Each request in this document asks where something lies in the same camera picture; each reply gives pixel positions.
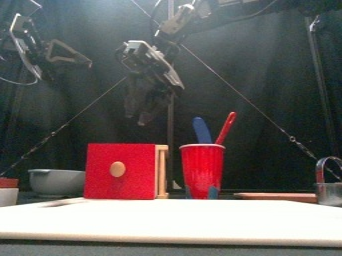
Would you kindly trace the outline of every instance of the red cup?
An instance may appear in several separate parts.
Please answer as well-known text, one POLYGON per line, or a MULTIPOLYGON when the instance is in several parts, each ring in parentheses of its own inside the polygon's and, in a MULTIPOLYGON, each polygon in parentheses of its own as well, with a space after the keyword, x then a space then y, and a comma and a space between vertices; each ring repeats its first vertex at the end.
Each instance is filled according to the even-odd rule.
POLYGON ((218 199, 226 148, 218 144, 188 144, 179 149, 186 198, 218 199))

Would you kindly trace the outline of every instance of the utensil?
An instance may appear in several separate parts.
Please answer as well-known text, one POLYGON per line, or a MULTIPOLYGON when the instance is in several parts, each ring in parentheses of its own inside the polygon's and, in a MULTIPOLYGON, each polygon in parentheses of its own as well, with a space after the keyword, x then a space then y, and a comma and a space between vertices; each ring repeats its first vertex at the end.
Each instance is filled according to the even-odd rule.
POLYGON ((236 121, 236 118, 237 118, 237 113, 236 112, 232 112, 228 119, 226 119, 226 122, 225 122, 225 125, 222 127, 222 130, 221 130, 221 133, 220 133, 220 136, 218 136, 218 139, 216 141, 216 144, 222 144, 225 139, 226 139, 226 136, 229 134, 229 131, 230 131, 230 128, 232 128, 232 125, 236 121))
POLYGON ((205 120, 201 117, 193 119, 193 127, 198 137, 200 144, 213 144, 213 139, 205 120))

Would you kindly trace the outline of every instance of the plastic bowl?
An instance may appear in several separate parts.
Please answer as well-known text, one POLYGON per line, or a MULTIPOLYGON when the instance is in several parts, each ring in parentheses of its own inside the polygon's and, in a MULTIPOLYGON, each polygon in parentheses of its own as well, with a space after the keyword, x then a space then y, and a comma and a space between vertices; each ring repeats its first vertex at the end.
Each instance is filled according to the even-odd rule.
POLYGON ((41 197, 83 195, 86 172, 75 170, 33 169, 30 185, 41 197))

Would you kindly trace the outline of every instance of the black curtain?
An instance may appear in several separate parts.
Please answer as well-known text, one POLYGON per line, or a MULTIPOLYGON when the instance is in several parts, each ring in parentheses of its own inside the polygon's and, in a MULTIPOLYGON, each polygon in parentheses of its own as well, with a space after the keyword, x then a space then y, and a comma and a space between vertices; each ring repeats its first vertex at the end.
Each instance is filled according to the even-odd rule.
MULTIPOLYGON (((166 2, 157 15, 159 22, 167 19, 166 2)), ((175 6, 186 2, 175 1, 175 6)), ((86 170, 89 143, 167 144, 167 110, 149 125, 138 126, 137 117, 125 117, 126 84, 115 86, 127 75, 115 60, 115 49, 129 40, 151 43, 150 18, 142 9, 150 14, 157 0, 41 3, 43 9, 33 18, 42 36, 46 40, 62 40, 94 64, 91 69, 69 67, 54 84, 39 81, 33 86, 19 86, 0 81, 2 170, 73 120, 7 173, 21 178, 22 189, 30 189, 29 169, 86 170)), ((7 10, 2 17, 11 21, 8 13, 14 15, 15 11, 2 5, 7 7, 0 6, 7 10)), ((318 35, 320 51, 329 74, 325 79, 341 145, 341 11, 325 15, 330 21, 329 35, 318 35)), ((316 160, 289 136, 317 158, 329 156, 332 150, 302 14, 289 10, 232 23, 190 35, 184 45, 174 63, 186 86, 184 95, 175 99, 173 173, 178 184, 184 183, 178 148, 197 142, 193 118, 201 116, 206 120, 216 138, 229 113, 236 111, 237 122, 225 141, 224 188, 313 190, 316 160)), ((30 82, 34 77, 26 72, 17 52, 4 49, 2 55, 13 56, 0 62, 2 77, 30 82)))

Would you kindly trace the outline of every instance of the wire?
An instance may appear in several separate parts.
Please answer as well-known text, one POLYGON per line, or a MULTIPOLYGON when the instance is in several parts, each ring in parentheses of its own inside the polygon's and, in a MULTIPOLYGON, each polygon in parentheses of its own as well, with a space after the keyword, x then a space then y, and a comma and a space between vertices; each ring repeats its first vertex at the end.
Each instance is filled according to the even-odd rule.
POLYGON ((27 153, 25 153, 18 161, 11 164, 11 166, 0 172, 0 177, 6 175, 26 159, 29 159, 30 155, 35 153, 50 141, 53 137, 55 137, 59 132, 70 126, 70 124, 75 121, 77 118, 79 118, 83 113, 102 100, 102 98, 122 84, 122 82, 127 79, 127 77, 123 77, 111 87, 110 89, 82 109, 82 111, 54 131, 50 133, 50 135, 39 142, 35 144, 35 146, 29 150, 27 153))
POLYGON ((250 14, 250 15, 246 15, 246 16, 242 16, 240 18, 234 18, 234 19, 228 19, 229 22, 237 22, 237 21, 244 21, 244 20, 249 20, 252 18, 256 18, 257 16, 262 15, 270 8, 272 6, 278 2, 280 0, 274 0, 272 3, 269 3, 264 9, 261 9, 258 12, 250 14))
MULTIPOLYGON (((274 0, 261 11, 254 13, 252 16, 260 15, 262 12, 265 12, 270 6, 278 2, 280 0, 274 0)), ((301 149, 301 151, 314 160, 318 160, 314 153, 309 150, 305 145, 297 141, 296 137, 288 133, 288 131, 277 124, 277 122, 269 117, 269 115, 261 110, 261 108, 249 100, 249 98, 244 95, 244 93, 229 83, 229 81, 220 75, 220 73, 206 64, 206 62, 190 51, 190 49, 181 44, 181 46, 185 48, 185 50, 193 55, 193 57, 202 63, 202 65, 209 69, 209 71, 222 80, 222 82, 233 89, 233 91, 240 95, 240 97, 250 104, 250 106, 257 110, 257 112, 265 117, 265 119, 274 125, 277 129, 288 136, 289 141, 296 144, 296 146, 301 149)))
POLYGON ((158 2, 155 3, 155 7, 150 16, 150 33, 151 33, 151 42, 153 44, 155 44, 155 32, 154 32, 154 23, 157 25, 159 25, 159 23, 155 21, 155 16, 157 16, 157 12, 161 8, 161 3, 163 0, 158 0, 158 2))
POLYGON ((3 81, 7 82, 7 83, 11 83, 11 84, 25 85, 25 86, 27 86, 27 85, 34 85, 34 84, 38 83, 38 77, 37 77, 37 76, 35 76, 35 81, 31 82, 31 83, 19 83, 19 82, 15 82, 15 81, 13 81, 13 80, 6 79, 6 78, 2 77, 2 76, 0 76, 0 80, 3 80, 3 81))

